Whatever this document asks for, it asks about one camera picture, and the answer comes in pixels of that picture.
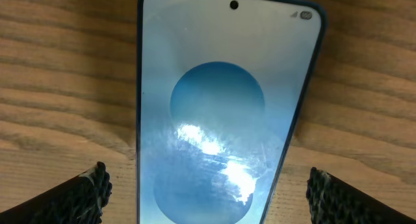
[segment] phone edge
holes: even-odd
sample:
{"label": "phone edge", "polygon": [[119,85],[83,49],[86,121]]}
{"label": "phone edge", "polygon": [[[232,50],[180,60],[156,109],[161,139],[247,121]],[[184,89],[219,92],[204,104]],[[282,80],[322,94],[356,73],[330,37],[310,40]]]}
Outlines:
{"label": "phone edge", "polygon": [[[309,88],[309,83],[312,77],[312,73],[313,73],[313,70],[315,69],[318,56],[321,50],[324,35],[328,27],[328,18],[327,18],[326,11],[317,3],[314,3],[312,1],[306,1],[306,0],[268,0],[268,1],[276,1],[280,3],[288,3],[288,4],[293,4],[293,5],[311,7],[319,13],[321,26],[320,26],[317,42],[313,50],[312,58],[309,63],[309,67],[307,69],[305,81],[302,86],[302,90],[300,92],[299,98],[298,98],[298,103],[296,104],[294,116],[292,118],[292,123],[291,123],[291,126],[289,127],[289,133],[287,134],[285,145],[283,146],[283,151],[279,160],[278,168],[274,175],[272,187],[270,188],[269,195],[266,200],[265,209],[263,210],[259,224],[263,224],[266,220],[267,212],[270,208],[270,204],[271,204],[271,200],[273,198],[274,192],[276,191],[281,169],[283,168],[283,163],[286,158],[287,150],[289,149],[289,145],[291,143],[293,132],[296,129],[296,124],[298,123],[298,120],[299,120],[299,114],[302,109],[302,105],[305,100],[307,89]],[[143,38],[143,32],[142,32],[143,5],[144,5],[144,0],[138,0],[137,23],[136,23],[136,88],[137,88],[136,89],[136,224],[140,224],[140,115],[141,115],[141,102],[142,102],[142,99],[141,99],[142,63],[141,61],[142,61],[142,38]]]}

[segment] smartphone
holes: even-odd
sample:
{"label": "smartphone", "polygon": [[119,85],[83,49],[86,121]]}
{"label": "smartphone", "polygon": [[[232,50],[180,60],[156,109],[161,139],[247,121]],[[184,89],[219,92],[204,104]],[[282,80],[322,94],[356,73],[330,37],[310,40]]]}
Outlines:
{"label": "smartphone", "polygon": [[139,0],[139,223],[264,222],[325,25],[305,1]]}

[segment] wood grain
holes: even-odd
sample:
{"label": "wood grain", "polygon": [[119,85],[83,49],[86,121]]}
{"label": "wood grain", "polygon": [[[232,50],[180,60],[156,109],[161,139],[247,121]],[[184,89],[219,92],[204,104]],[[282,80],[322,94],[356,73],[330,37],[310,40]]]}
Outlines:
{"label": "wood grain", "polygon": [[[329,17],[267,223],[309,223],[316,166],[416,218],[416,0],[312,0]],[[104,223],[135,222],[137,0],[0,0],[0,211],[97,160]]]}

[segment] phone wallpaper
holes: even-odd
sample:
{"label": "phone wallpaper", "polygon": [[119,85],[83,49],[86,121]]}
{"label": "phone wallpaper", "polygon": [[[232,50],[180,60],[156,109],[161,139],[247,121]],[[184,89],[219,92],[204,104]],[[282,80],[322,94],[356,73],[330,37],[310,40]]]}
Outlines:
{"label": "phone wallpaper", "polygon": [[262,221],[320,18],[230,1],[144,0],[141,224]]}

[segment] glossy screen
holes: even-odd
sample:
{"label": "glossy screen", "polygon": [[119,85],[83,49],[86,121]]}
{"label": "glossy screen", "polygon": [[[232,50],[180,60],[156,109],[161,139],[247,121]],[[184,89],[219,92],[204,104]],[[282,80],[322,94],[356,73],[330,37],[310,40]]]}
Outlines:
{"label": "glossy screen", "polygon": [[144,0],[141,224],[263,221],[321,18],[231,1]]}

